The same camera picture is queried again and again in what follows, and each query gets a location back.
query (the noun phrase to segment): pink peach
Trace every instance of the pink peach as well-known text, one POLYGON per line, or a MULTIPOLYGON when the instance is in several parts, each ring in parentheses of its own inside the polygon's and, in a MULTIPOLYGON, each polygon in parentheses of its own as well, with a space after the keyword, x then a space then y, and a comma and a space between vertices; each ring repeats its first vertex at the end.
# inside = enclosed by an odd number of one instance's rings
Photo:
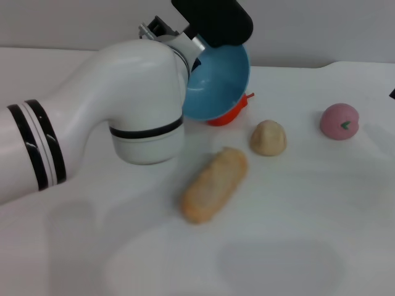
POLYGON ((327 108, 322 117, 320 127, 328 138, 346 140, 353 137, 359 129, 359 114, 355 108, 347 104, 335 104, 327 108))

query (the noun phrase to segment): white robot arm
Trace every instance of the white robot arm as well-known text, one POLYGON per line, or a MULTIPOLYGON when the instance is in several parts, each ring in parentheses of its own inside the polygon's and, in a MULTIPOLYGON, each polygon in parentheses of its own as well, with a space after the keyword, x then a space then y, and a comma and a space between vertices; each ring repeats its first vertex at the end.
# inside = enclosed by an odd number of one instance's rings
MULTIPOLYGON (((173 0, 173 5, 184 16, 193 9, 191 3, 202 6, 201 0, 188 0, 184 11, 185 2, 180 1, 173 0)), ((158 26, 157 17, 154 21, 154 26, 140 26, 141 37, 148 40, 99 51, 48 97, 0 111, 0 203, 71 178, 91 130, 102 121, 109 122, 115 150, 126 162, 148 165, 181 151, 186 85, 204 46, 197 37, 199 30, 188 27, 181 34, 167 35, 168 27, 158 26)), ((195 28, 201 26, 188 21, 195 28)), ((218 42, 215 34, 215 30, 206 33, 207 39, 218 42)), ((236 44, 245 42, 236 39, 230 38, 236 44)))

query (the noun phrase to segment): blue plastic bowl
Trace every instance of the blue plastic bowl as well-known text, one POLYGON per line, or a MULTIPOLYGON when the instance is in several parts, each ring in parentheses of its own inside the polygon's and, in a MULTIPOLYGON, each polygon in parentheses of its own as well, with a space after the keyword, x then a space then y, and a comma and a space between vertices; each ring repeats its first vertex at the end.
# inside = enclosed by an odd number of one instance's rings
POLYGON ((241 100, 249 81, 250 61, 243 45, 206 45, 199 60, 202 64, 191 74, 183 111, 193 120, 213 120, 241 100))

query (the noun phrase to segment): red toy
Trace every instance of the red toy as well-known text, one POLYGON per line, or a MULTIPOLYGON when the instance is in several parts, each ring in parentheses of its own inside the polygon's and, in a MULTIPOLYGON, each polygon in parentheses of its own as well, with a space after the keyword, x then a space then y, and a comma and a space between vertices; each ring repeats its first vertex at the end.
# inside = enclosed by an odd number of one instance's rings
POLYGON ((247 99, 253 96, 255 96, 254 93, 248 96, 244 94, 241 100, 228 113, 216 119, 209 120, 207 124, 212 126, 223 126, 231 123, 239 115, 241 109, 248 105, 247 99))

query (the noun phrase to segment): white wall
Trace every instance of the white wall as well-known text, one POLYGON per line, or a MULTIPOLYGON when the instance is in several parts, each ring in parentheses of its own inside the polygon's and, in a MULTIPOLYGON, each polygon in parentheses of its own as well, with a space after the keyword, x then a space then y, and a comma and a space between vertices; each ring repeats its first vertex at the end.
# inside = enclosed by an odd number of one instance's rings
MULTIPOLYGON (((395 62, 394 0, 239 0, 254 21, 254 65, 395 62)), ((100 49, 136 38, 159 15, 182 30, 170 0, 0 0, 0 45, 100 49)))

